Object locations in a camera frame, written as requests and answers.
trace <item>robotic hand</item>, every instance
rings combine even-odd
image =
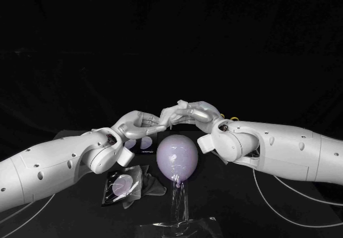
[[[116,162],[127,166],[134,154],[129,139],[165,131],[160,118],[133,111],[111,128],[94,129],[28,148],[0,162],[0,212],[54,195],[87,173],[103,173]]]
[[[218,152],[228,163],[281,178],[343,185],[343,141],[289,125],[224,119],[206,102],[176,111],[173,124],[195,124],[208,133],[198,139],[204,153]]]

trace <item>screw hole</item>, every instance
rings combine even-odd
[[[39,178],[39,180],[44,179],[44,172],[39,172],[39,173],[38,173],[38,178]]]
[[[71,169],[74,166],[74,162],[71,160],[68,160],[67,165],[68,165],[68,168]]]

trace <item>balloon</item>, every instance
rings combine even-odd
[[[185,135],[170,135],[157,148],[157,165],[165,176],[176,181],[179,187],[195,172],[198,164],[198,149],[193,141]]]

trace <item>wire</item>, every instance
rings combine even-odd
[[[273,211],[276,212],[276,214],[277,214],[283,219],[286,219],[290,223],[293,223],[293,224],[296,224],[296,225],[299,225],[299,226],[302,226],[302,227],[310,227],[310,228],[328,228],[328,227],[336,227],[336,226],[343,225],[343,222],[342,222],[342,223],[332,224],[332,225],[325,225],[325,226],[309,226],[309,225],[303,225],[303,224],[300,224],[300,223],[296,223],[294,221],[291,221],[290,219],[287,219],[287,218],[274,210],[274,208],[273,208],[271,205],[268,204],[267,199],[264,198],[264,195],[263,195],[260,186],[258,186],[257,177],[255,177],[255,170],[254,170],[254,169],[253,169],[253,173],[254,173],[257,188],[258,188],[258,190],[260,190],[260,194],[261,194],[261,196],[263,196],[263,199],[264,199],[267,205],[270,206],[270,208],[273,209]]]
[[[36,217],[36,215],[42,212],[42,210],[45,209],[46,205],[49,204],[52,198],[54,198],[55,194],[52,195],[49,201],[46,202],[45,206],[42,207],[42,209],[38,211],[38,213],[35,214],[35,216],[25,222],[25,224],[15,230],[12,231],[6,236],[3,236],[2,238],[8,237],[12,233],[15,233],[26,224],[28,222]]]
[[[316,199],[316,198],[313,198],[313,197],[304,195],[300,191],[297,191],[294,188],[291,188],[291,187],[280,180],[280,178],[279,178],[277,176],[274,176],[274,177],[277,178],[277,180],[279,180],[294,192],[297,192],[300,195],[303,195],[303,196],[307,197],[309,199],[312,199],[312,200],[315,200],[315,201],[317,201],[317,202],[328,203],[328,204],[330,204],[330,205],[343,206],[342,203],[328,202],[328,201],[319,200],[319,199]]]
[[[19,212],[22,212],[31,205],[34,202],[31,202],[19,211],[16,211],[9,217],[6,217],[2,221],[0,224],[8,221]]]

